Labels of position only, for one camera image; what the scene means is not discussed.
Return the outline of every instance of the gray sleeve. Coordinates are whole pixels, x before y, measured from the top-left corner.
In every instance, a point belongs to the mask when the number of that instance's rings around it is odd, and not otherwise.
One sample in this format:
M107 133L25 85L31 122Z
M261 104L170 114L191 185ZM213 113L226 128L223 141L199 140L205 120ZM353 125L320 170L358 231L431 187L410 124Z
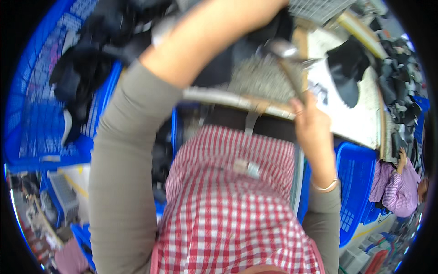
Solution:
M148 273L156 236L151 185L155 133L182 90L135 61L94 138L89 193L93 261L99 274Z
M339 184L334 190L326 193L311 188L303 229L315 241L327 274L338 273L340 210Z

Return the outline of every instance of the bangle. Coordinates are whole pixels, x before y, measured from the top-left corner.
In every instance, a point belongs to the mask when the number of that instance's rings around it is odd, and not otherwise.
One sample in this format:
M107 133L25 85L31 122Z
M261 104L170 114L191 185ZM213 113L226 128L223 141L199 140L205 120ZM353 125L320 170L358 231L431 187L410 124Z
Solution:
M312 186L313 186L315 189L324 191L324 190L327 190L327 189L331 189L331 188L336 184L337 181L338 181L338 178L337 178L337 177L334 178L334 179L333 179L333 182L332 182L328 187L326 187L325 189L322 189L322 188L320 188L319 186L315 186L315 184L313 183L312 180L310 180L310 183L312 184Z

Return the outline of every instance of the red checkered apron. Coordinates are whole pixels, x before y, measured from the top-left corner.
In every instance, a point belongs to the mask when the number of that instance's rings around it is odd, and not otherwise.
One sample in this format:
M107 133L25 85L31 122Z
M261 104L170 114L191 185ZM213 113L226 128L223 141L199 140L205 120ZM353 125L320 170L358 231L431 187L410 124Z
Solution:
M208 125L179 150L152 273L236 273L275 265L324 273L319 252L289 206L290 142Z

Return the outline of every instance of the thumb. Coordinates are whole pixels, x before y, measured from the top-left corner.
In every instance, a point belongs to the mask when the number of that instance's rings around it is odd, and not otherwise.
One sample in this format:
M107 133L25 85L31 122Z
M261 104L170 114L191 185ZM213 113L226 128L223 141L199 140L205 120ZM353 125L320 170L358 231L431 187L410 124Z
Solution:
M303 103L297 98L292 98L289 100L289 105L292 107L293 113L295 114L295 124L298 126L304 125L305 117Z

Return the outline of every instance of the metal tool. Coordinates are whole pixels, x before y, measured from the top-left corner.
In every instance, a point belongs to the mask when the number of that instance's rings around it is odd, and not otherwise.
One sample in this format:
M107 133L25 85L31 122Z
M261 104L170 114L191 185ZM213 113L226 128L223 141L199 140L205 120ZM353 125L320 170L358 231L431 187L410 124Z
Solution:
M300 63L303 69L307 69L322 59L303 59L299 56L299 50L289 41L282 38L268 40L262 48L262 55L272 54L278 61L279 66L285 73L290 85L297 93L298 98L305 103L304 95L298 84L294 80L293 72L288 63Z

